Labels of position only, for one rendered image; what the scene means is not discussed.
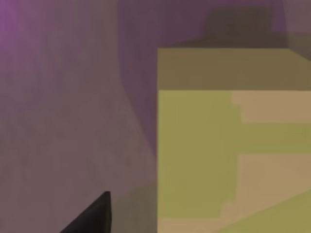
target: beige patch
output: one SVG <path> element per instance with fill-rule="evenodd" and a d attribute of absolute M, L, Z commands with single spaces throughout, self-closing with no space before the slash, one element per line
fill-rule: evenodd
<path fill-rule="evenodd" d="M 311 189 L 311 154 L 239 157 L 236 200 L 217 219 L 160 218 L 159 233 L 216 233 L 217 229 Z"/>
<path fill-rule="evenodd" d="M 232 100 L 243 122 L 311 122 L 311 91 L 233 91 Z"/>

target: black triangular object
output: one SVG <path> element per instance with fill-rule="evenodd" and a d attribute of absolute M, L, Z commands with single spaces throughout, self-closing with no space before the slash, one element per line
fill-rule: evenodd
<path fill-rule="evenodd" d="M 111 196 L 104 192 L 61 233 L 111 233 Z"/>

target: dark pointed object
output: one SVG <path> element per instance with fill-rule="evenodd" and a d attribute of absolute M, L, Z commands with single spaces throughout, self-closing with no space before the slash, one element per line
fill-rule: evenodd
<path fill-rule="evenodd" d="M 111 195 L 104 192 L 61 233 L 111 233 Z"/>

